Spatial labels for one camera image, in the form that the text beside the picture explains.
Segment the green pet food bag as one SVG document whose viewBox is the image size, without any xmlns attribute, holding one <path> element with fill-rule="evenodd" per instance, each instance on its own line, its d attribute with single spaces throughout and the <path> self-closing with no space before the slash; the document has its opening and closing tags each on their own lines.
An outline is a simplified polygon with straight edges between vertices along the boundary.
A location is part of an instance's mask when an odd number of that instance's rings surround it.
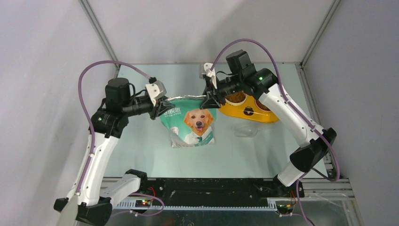
<svg viewBox="0 0 399 226">
<path fill-rule="evenodd" d="M 216 109 L 200 109 L 204 99 L 204 96 L 189 95 L 167 99 L 174 107 L 163 113 L 160 121 L 169 130 L 173 148 L 215 143 Z"/>
</svg>

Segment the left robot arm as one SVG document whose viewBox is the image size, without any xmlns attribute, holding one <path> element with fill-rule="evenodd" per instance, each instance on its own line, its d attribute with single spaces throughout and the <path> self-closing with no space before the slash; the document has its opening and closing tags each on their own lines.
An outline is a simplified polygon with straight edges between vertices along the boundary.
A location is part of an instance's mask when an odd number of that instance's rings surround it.
<svg viewBox="0 0 399 226">
<path fill-rule="evenodd" d="M 106 85 L 105 98 L 89 118 L 88 145 L 78 176 L 67 196 L 55 201 L 54 209 L 60 213 L 58 225 L 72 226 L 80 221 L 103 226 L 123 199 L 132 193 L 147 194 L 146 173 L 133 169 L 110 187 L 101 189 L 110 156 L 129 117 L 147 113 L 154 120 L 174 107 L 167 101 L 164 84 L 154 77 L 145 85 L 143 95 L 132 95 L 132 89 L 126 78 L 111 79 Z"/>
</svg>

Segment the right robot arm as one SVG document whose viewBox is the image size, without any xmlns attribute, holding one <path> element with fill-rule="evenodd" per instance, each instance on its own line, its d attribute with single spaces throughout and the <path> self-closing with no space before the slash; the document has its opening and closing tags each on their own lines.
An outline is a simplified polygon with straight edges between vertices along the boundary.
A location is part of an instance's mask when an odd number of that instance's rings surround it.
<svg viewBox="0 0 399 226">
<path fill-rule="evenodd" d="M 285 197 L 292 192 L 292 184 L 324 158 L 336 138 L 336 132 L 332 128 L 323 128 L 304 113 L 287 94 L 276 75 L 278 69 L 257 70 L 243 50 L 229 54 L 226 60 L 231 74 L 223 80 L 217 78 L 214 64 L 204 63 L 202 75 L 206 81 L 206 97 L 200 107 L 221 108 L 229 95 L 242 91 L 277 116 L 299 146 L 290 155 L 286 167 L 274 178 L 275 194 Z"/>
</svg>

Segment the clear plastic scoop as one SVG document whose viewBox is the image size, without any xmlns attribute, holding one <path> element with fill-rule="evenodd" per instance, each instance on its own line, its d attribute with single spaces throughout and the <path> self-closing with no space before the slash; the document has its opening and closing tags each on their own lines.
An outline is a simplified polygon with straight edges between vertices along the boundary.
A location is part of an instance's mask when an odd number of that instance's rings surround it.
<svg viewBox="0 0 399 226">
<path fill-rule="evenodd" d="M 256 126 L 248 125 L 235 128 L 234 135 L 236 137 L 255 137 L 258 131 L 259 129 Z"/>
</svg>

